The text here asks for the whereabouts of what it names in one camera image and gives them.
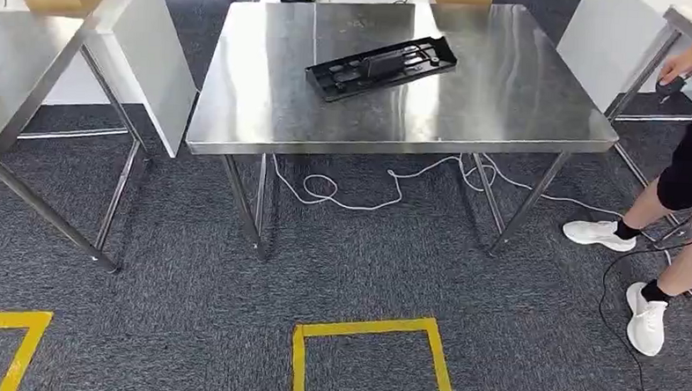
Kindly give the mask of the person's hand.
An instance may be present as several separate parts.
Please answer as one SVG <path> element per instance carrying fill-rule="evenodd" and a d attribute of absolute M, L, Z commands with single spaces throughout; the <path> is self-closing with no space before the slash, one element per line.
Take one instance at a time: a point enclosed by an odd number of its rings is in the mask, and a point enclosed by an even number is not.
<path fill-rule="evenodd" d="M 658 75 L 659 85 L 669 85 L 677 77 L 685 78 L 692 74 L 692 49 L 669 57 L 662 65 Z"/>

